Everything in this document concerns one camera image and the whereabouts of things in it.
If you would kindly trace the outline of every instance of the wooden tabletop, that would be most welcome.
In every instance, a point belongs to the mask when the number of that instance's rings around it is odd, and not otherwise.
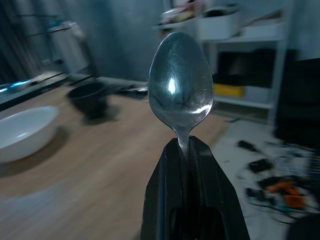
[[[47,146],[0,165],[1,240],[133,240],[140,233],[146,185],[175,134],[147,102],[120,96],[109,97],[106,119],[86,122],[66,100],[69,90],[0,112],[2,119],[32,107],[60,110]],[[192,135],[210,144],[226,124],[210,114]]]

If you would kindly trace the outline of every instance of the yellow object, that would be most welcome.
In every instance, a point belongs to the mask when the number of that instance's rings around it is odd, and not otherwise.
[[[243,86],[231,86],[226,84],[214,84],[214,93],[218,95],[225,95],[230,97],[243,97],[245,95],[245,88]]]

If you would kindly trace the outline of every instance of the black pot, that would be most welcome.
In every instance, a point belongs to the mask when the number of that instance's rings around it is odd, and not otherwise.
[[[105,115],[107,109],[107,86],[102,82],[91,82],[76,87],[67,94],[73,106],[87,119],[97,119]]]

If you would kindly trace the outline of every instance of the metal spoon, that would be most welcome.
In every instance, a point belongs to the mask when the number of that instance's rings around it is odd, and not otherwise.
[[[206,57],[191,36],[174,32],[162,41],[150,68],[148,97],[153,113],[176,132],[188,160],[189,133],[214,102]]]

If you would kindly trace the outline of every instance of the white bowl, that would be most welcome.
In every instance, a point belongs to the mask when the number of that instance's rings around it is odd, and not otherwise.
[[[0,163],[27,157],[55,135],[55,106],[31,108],[0,120]]]

